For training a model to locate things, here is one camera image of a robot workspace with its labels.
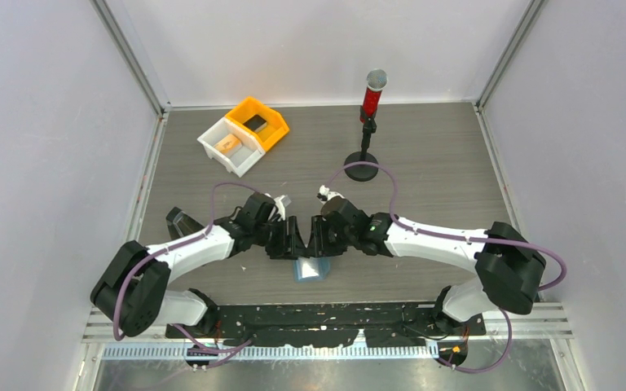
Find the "black mounting plate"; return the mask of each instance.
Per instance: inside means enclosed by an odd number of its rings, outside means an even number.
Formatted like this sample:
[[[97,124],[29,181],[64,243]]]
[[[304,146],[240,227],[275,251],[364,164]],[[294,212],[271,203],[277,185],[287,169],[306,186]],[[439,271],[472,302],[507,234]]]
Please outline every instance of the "black mounting plate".
[[[224,344],[236,346],[250,339],[252,346],[291,345],[316,348],[348,346],[359,330],[364,330],[368,347],[421,346],[421,335],[440,338],[444,334],[429,321],[432,302],[292,304],[292,305],[221,305],[218,318]],[[466,322],[471,336],[486,335],[481,315]],[[196,338],[201,335],[191,328]],[[460,336],[463,328],[456,329]],[[184,338],[168,326],[167,338]]]

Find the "small white object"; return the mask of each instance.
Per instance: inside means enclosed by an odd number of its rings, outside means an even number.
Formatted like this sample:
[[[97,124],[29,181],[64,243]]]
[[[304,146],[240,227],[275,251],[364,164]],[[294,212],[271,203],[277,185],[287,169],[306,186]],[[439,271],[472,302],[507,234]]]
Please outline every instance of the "small white object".
[[[325,185],[321,186],[320,189],[318,189],[318,200],[320,200],[321,203],[324,204],[334,197],[344,198],[342,194],[336,191],[330,191],[330,188],[326,187]]]
[[[230,156],[225,156],[214,145],[229,134],[235,135],[241,141],[241,147]],[[265,156],[265,150],[252,134],[224,117],[201,134],[198,143],[203,144],[210,159],[215,159],[239,178]]]

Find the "small block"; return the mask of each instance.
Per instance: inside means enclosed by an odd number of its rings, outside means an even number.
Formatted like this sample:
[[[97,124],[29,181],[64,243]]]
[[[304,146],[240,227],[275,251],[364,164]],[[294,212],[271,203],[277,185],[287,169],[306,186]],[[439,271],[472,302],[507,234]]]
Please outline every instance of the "small block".
[[[258,114],[250,117],[246,122],[244,122],[244,126],[253,132],[257,133],[267,126],[267,121],[264,118],[259,116]]]
[[[222,138],[216,144],[214,144],[214,149],[216,149],[224,156],[229,157],[233,155],[240,146],[241,140],[239,140],[235,135],[229,134],[227,137]]]

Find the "metal bar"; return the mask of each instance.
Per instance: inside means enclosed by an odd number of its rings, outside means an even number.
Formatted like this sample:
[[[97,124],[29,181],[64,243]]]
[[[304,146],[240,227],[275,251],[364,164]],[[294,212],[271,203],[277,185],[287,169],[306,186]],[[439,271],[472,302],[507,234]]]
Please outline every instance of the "metal bar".
[[[572,340],[551,340],[551,349],[553,349],[553,356],[558,364],[565,389],[581,391],[588,388],[572,353],[571,344],[573,342]]]
[[[488,124],[486,122],[486,118],[483,115],[483,112],[479,111],[476,105],[474,105],[474,112],[476,113],[476,117],[478,118],[478,125],[481,127],[483,141],[486,143],[488,156],[491,158],[491,165],[493,166],[493,171],[495,171],[496,174],[496,180],[498,181],[498,187],[500,188],[500,193],[502,194],[503,201],[505,202],[505,209],[507,210],[510,223],[517,231],[522,232],[522,228],[519,226],[519,221],[517,219],[517,214],[514,212],[514,204],[509,196],[509,182],[507,181],[505,172],[503,171],[502,167],[500,167],[500,154],[498,153],[496,144],[493,141],[493,134],[488,128]]]
[[[117,22],[117,19],[114,17],[114,14],[109,9],[109,5],[106,0],[90,0],[92,6],[97,10],[99,18],[106,26],[107,30],[112,36],[112,40],[117,44],[119,51],[121,52],[121,56],[128,64],[131,73],[135,77],[135,80],[140,84],[140,88],[145,93],[145,96],[148,98],[148,101],[152,105],[152,108],[155,110],[157,115],[162,114],[165,109],[163,103],[157,97],[155,90],[150,85],[150,82],[145,75],[145,72],[140,67],[140,62],[136,57],[135,53],[130,47],[126,36],[121,31],[121,27]]]
[[[85,356],[81,361],[76,384],[73,386],[74,391],[91,391],[94,389],[97,374],[99,373],[99,365],[102,362],[104,344],[87,344],[83,346]]]
[[[488,79],[486,87],[483,89],[481,96],[476,101],[476,107],[480,112],[486,107],[486,103],[491,98],[493,90],[498,86],[500,79],[503,77],[505,70],[509,66],[510,61],[517,53],[517,50],[522,45],[524,38],[531,29],[531,26],[536,22],[536,17],[539,15],[541,8],[547,2],[547,0],[531,0],[529,7],[524,11],[524,15],[519,21],[517,28],[514,30],[514,35],[510,38],[508,45],[505,47],[503,55],[498,60],[496,69]]]
[[[143,227],[143,217],[145,216],[145,209],[148,207],[148,200],[150,196],[150,190],[152,189],[152,181],[155,178],[155,171],[157,169],[157,162],[160,158],[160,150],[162,141],[164,141],[164,134],[166,130],[166,122],[169,120],[169,113],[166,112],[162,115],[157,122],[155,128],[155,134],[152,137],[152,143],[148,151],[148,157],[145,160],[145,170],[143,171],[143,180],[140,183],[138,191],[138,199],[136,200],[133,208],[133,213],[128,224],[128,231],[126,232],[126,240],[136,240],[140,237],[140,229]]]
[[[485,336],[470,336],[475,340],[491,340],[507,338],[507,327],[502,313],[498,310],[488,311],[483,314],[486,323],[487,334]],[[529,315],[512,316],[513,336],[516,339],[569,339],[572,338],[570,325],[567,323],[562,306],[559,303],[536,303],[534,310]],[[359,335],[357,340],[365,340]],[[144,333],[133,338],[127,338],[121,343],[136,342],[162,342],[165,338],[165,326],[152,326]],[[211,339],[201,342],[210,343]],[[112,335],[112,322],[100,312],[95,312],[88,320],[83,342],[115,342]]]
[[[268,103],[263,102],[269,108],[319,108],[319,107],[328,107],[328,106],[359,106],[359,102],[356,101],[346,101],[346,102],[304,102],[304,103]],[[425,104],[425,103],[474,103],[472,99],[459,99],[459,100],[395,100],[392,102],[384,102],[381,104],[382,106],[391,105],[391,104]],[[231,110],[233,109],[238,102],[234,104],[219,104],[216,106],[180,106],[180,105],[172,105],[171,110],[176,112],[193,112],[199,110]]]
[[[191,343],[163,342],[163,343],[114,343],[106,344],[103,360],[179,360],[185,361]],[[214,359],[225,358],[227,354],[220,354]],[[311,348],[303,346],[293,348],[284,346],[279,348],[265,348],[249,346],[241,350],[234,360],[240,361],[270,361],[270,360],[345,360],[345,359],[407,359],[407,358],[437,358],[438,343],[428,340],[425,346],[369,348],[364,341],[355,341],[347,347]]]

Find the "black bracket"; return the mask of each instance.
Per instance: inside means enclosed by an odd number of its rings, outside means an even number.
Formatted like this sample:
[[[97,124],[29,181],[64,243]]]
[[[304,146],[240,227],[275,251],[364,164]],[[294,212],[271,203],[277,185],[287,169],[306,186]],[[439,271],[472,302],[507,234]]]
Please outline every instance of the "black bracket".
[[[527,242],[510,224],[494,222],[489,238]],[[493,304],[514,314],[531,313],[546,260],[537,251],[500,244],[486,244],[476,254],[476,274]]]
[[[299,257],[306,257],[306,245],[298,231],[296,216],[271,222],[269,227],[270,239],[265,245],[265,252],[270,259],[297,260]]]
[[[110,319],[113,319],[123,280],[147,255],[147,249],[135,240],[123,244],[92,290],[90,301]],[[124,334],[137,336],[155,321],[164,300],[170,272],[165,262],[153,259],[136,274],[143,277],[130,282],[121,305],[119,328]]]
[[[337,237],[328,221],[322,216],[311,217],[311,237],[306,248],[308,257],[336,257],[346,251],[346,244]]]

